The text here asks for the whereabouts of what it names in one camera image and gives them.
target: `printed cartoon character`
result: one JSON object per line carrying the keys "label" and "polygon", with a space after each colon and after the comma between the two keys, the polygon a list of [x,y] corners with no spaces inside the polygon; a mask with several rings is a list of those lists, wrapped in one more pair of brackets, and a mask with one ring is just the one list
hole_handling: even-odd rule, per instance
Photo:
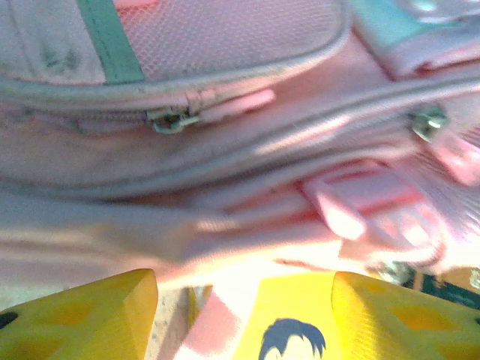
{"label": "printed cartoon character", "polygon": [[277,319],[263,334],[259,360],[320,360],[325,338],[315,326],[295,319]]}

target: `dark hair drawing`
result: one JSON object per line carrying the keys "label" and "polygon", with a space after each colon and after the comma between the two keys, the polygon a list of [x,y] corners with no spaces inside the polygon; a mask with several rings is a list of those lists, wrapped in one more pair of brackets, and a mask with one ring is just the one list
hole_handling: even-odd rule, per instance
{"label": "dark hair drawing", "polygon": [[325,338],[322,332],[315,326],[295,319],[277,319],[263,334],[259,360],[264,360],[272,348],[277,348],[280,354],[283,355],[287,348],[288,340],[293,335],[307,338],[310,344],[312,344],[313,353],[315,353],[315,350],[318,350],[320,357],[323,350],[326,349]]}

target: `teal strap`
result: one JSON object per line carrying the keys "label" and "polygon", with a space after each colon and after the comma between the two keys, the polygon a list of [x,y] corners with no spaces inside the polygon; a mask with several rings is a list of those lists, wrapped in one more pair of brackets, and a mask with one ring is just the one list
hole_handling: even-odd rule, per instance
{"label": "teal strap", "polygon": [[110,84],[145,80],[112,0],[76,0]]}

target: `cartoon face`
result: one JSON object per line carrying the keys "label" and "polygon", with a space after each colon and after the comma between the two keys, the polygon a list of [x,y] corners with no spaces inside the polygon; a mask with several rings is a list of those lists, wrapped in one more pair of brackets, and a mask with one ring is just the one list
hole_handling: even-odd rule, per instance
{"label": "cartoon face", "polygon": [[278,319],[263,335],[259,360],[320,360],[325,348],[325,338],[315,326]]}

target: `metal zipper slider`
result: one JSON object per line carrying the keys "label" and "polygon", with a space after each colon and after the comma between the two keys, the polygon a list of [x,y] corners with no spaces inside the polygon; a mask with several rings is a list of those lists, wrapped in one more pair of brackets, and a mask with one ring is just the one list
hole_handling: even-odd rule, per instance
{"label": "metal zipper slider", "polygon": [[411,114],[412,129],[451,175],[467,186],[480,185],[480,148],[448,129],[450,120],[439,106]]}
{"label": "metal zipper slider", "polygon": [[162,109],[148,111],[147,121],[160,134],[177,134],[187,126],[200,122],[201,118],[200,116],[189,116],[186,112]]}

